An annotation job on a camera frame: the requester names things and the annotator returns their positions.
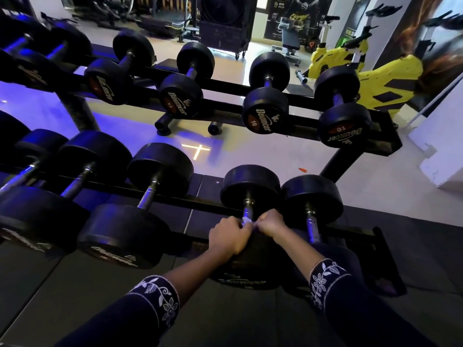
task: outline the embroidered cuff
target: embroidered cuff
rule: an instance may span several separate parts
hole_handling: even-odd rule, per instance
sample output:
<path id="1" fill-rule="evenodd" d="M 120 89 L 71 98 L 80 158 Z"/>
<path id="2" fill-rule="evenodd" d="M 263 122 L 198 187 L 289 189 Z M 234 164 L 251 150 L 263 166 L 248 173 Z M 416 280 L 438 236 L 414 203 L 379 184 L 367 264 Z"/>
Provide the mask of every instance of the embroidered cuff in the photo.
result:
<path id="1" fill-rule="evenodd" d="M 169 280 L 159 275 L 143 279 L 127 295 L 143 297 L 157 317 L 159 335 L 163 335 L 173 324 L 180 310 L 180 299 Z"/>
<path id="2" fill-rule="evenodd" d="M 315 308 L 322 312 L 325 311 L 325 301 L 332 286 L 347 275 L 350 274 L 331 259 L 325 258 L 316 264 L 310 273 L 309 280 L 311 301 Z"/>

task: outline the person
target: person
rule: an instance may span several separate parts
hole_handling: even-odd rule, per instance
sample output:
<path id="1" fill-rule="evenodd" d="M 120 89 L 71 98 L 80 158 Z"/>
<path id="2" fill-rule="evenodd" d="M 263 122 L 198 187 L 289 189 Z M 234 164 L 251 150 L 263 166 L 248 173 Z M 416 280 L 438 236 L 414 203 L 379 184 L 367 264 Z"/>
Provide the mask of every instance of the person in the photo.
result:
<path id="1" fill-rule="evenodd" d="M 276 210 L 255 226 L 273 238 L 307 279 L 313 306 L 347 346 L 435 346 L 387 304 L 289 229 Z M 55 347 L 155 346 L 180 308 L 221 265 L 246 246 L 253 224 L 224 218 L 209 232 L 209 249 L 164 276 L 152 275 L 61 339 Z"/>

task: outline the person's left hand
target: person's left hand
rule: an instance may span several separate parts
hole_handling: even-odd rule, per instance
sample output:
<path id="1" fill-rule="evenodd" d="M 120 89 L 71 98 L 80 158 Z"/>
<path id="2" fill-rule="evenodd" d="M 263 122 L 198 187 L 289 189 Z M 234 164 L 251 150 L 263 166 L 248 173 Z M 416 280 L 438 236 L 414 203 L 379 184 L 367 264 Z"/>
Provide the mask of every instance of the person's left hand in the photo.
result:
<path id="1" fill-rule="evenodd" d="M 252 223 L 240 228 L 240 221 L 234 216 L 223 218 L 209 231 L 209 249 L 223 251 L 227 260 L 239 254 L 248 243 L 252 232 Z"/>

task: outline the glossy floor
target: glossy floor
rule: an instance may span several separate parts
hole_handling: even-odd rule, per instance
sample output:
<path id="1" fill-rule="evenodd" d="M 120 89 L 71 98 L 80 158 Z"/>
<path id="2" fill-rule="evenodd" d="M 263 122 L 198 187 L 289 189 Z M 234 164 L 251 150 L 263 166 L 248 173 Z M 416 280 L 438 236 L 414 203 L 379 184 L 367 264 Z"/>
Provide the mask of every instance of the glossy floor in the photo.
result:
<path id="1" fill-rule="evenodd" d="M 114 30 L 82 24 L 80 28 L 93 43 L 111 46 Z M 158 62 L 176 58 L 181 44 L 175 40 L 151 39 Z M 248 83 L 252 60 L 269 46 L 254 44 L 246 58 L 214 52 L 216 66 L 213 78 L 234 83 Z M 308 65 L 303 56 L 301 68 Z M 291 82 L 299 81 L 292 74 Z M 205 97 L 234 104 L 243 98 L 205 91 Z M 210 137 L 208 122 L 180 121 L 173 133 L 160 137 L 154 128 L 161 112 L 131 106 L 112 106 L 89 100 L 102 131 L 122 141 L 132 153 L 143 145 L 162 141 L 181 148 L 192 160 L 197 173 L 223 177 L 241 164 L 260 164 L 273 170 L 283 183 L 302 174 L 319 174 L 335 150 L 318 141 L 283 135 L 257 135 L 246 128 L 224 126 L 223 134 Z M 55 94 L 39 92 L 15 84 L 0 83 L 0 110 L 23 121 L 29 128 L 47 128 L 72 137 L 78 131 Z M 318 117 L 319 113 L 290 108 L 291 114 Z M 414 218 L 463 226 L 460 212 L 463 195 L 436 189 L 420 172 L 418 165 L 425 156 L 402 134 L 404 146 L 390 157 L 365 154 L 338 181 L 346 205 Z"/>

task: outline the sleeve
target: sleeve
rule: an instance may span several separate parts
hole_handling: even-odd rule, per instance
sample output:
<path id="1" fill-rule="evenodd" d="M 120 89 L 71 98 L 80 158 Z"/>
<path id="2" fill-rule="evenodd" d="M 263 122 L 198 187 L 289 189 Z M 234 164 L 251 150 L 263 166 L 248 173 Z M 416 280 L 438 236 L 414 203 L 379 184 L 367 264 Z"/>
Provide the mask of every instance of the sleeve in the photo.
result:
<path id="1" fill-rule="evenodd" d="M 313 306 L 350 346 L 436 346 L 336 262 L 324 259 L 310 274 Z"/>
<path id="2" fill-rule="evenodd" d="M 161 276 L 148 276 L 55 347 L 157 346 L 179 309 L 175 287 Z"/>

